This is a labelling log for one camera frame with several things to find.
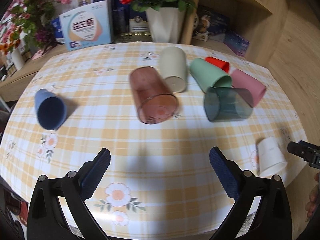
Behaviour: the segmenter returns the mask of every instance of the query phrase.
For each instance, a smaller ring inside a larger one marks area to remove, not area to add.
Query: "tablecloth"
[[[281,171],[288,185],[305,162],[286,151],[287,143],[306,140],[289,99],[261,66],[213,50],[176,45],[187,62],[213,56],[230,62],[267,86],[262,101],[244,121],[210,123],[204,94],[194,78],[176,94],[180,108],[159,124],[138,121],[129,73],[138,67],[158,69],[159,54],[172,44],[124,43],[80,49],[51,58],[19,99],[0,147],[0,175],[26,201],[37,178],[63,177],[78,170],[105,147],[111,164],[87,206],[110,236],[163,239],[195,235],[217,228],[233,200],[225,194],[209,163],[218,146],[242,170],[257,174],[256,143],[277,138],[288,162]],[[68,119],[57,131],[37,122],[34,95],[46,88],[68,105]],[[74,221],[62,199],[65,216]]]

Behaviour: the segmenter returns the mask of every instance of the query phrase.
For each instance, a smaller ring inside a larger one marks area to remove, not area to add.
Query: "finger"
[[[318,186],[318,185],[316,185],[316,186],[311,190],[311,192],[310,192],[310,194],[309,194],[309,200],[310,200],[311,202],[315,202],[315,201],[316,201],[317,196],[318,196],[318,191],[319,191],[319,186]]]
[[[309,212],[307,213],[307,218],[310,218],[311,216],[312,216],[312,212],[309,211]]]
[[[311,208],[312,205],[313,205],[312,202],[308,202],[308,203],[306,204],[306,206],[305,206],[306,211],[308,211],[308,212],[311,211],[310,208]]]
[[[315,181],[319,181],[319,173],[320,173],[320,172],[318,172],[317,174],[315,174],[315,177],[314,177],[314,178],[315,178]]]

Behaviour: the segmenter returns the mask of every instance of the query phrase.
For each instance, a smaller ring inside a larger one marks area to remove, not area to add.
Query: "cup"
[[[260,177],[272,176],[287,166],[276,138],[268,137],[258,144]]]
[[[160,74],[173,93],[180,93],[187,86],[186,54],[178,47],[167,47],[160,53]]]
[[[259,80],[244,73],[240,69],[236,69],[231,73],[232,85],[235,88],[246,88],[253,97],[252,107],[255,107],[266,93],[267,88]]]
[[[204,93],[209,87],[231,87],[232,84],[232,79],[226,72],[202,58],[192,61],[190,73]]]
[[[209,62],[212,65],[215,65],[218,68],[221,68],[226,73],[229,72],[229,69],[230,69],[229,62],[223,61],[223,60],[215,58],[215,57],[206,57],[205,61]]]
[[[141,122],[155,124],[174,115],[178,100],[153,67],[137,68],[131,72],[129,79]]]
[[[209,87],[204,96],[204,111],[210,122],[243,120],[252,113],[247,101],[252,101],[247,89]]]
[[[39,124],[46,130],[57,130],[67,118],[66,104],[46,89],[36,93],[35,109]]]

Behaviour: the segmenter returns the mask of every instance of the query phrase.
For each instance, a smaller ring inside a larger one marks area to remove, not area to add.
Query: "blue cup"
[[[46,89],[35,95],[36,116],[46,130],[57,130],[67,118],[67,106],[61,98]]]

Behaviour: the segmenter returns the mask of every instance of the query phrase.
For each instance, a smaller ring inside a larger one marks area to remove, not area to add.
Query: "white flower pot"
[[[25,62],[22,58],[22,55],[20,54],[19,49],[15,49],[12,53],[11,53],[11,57],[12,57],[12,61],[16,67],[17,70],[22,69],[22,67],[24,66]]]
[[[178,8],[160,8],[157,12],[148,8],[146,14],[153,42],[178,43],[185,11],[180,12]]]

